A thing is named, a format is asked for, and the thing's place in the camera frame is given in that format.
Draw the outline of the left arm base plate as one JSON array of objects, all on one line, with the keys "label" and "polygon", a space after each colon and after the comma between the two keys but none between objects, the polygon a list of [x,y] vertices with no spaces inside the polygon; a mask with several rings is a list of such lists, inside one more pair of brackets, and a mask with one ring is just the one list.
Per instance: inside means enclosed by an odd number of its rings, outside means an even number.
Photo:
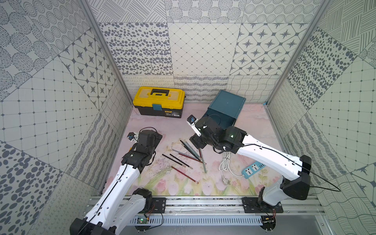
[{"label": "left arm base plate", "polygon": [[165,197],[147,198],[143,213],[165,213],[166,201]]}]

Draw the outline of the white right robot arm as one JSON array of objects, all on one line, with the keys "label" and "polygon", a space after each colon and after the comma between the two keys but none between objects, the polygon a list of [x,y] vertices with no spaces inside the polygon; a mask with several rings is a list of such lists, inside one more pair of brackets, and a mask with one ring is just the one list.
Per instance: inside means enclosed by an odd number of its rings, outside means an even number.
[{"label": "white right robot arm", "polygon": [[202,148],[212,146],[214,152],[239,154],[254,159],[280,173],[281,178],[272,186],[260,190],[257,205],[273,208],[282,200],[306,200],[310,190],[311,158],[296,157],[263,144],[246,131],[235,126],[226,129],[210,116],[187,119],[195,135],[191,142]]}]

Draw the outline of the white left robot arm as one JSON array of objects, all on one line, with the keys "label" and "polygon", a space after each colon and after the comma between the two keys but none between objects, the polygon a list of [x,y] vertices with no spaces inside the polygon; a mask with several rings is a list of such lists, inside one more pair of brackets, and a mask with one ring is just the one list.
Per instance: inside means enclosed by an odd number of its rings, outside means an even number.
[{"label": "white left robot arm", "polygon": [[73,221],[71,235],[118,235],[137,214],[153,212],[152,192],[147,189],[138,188],[124,205],[121,202],[144,168],[152,164],[163,136],[153,127],[129,136],[136,142],[123,156],[116,177],[85,217]]}]

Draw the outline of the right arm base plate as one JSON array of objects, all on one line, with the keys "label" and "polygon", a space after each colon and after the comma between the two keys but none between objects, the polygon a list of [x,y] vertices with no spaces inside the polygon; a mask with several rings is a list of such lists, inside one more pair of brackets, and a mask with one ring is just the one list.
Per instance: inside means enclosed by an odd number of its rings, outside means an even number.
[{"label": "right arm base plate", "polygon": [[284,212],[281,203],[278,203],[276,206],[270,206],[262,200],[259,201],[256,197],[243,197],[241,202],[245,213],[272,214]]}]

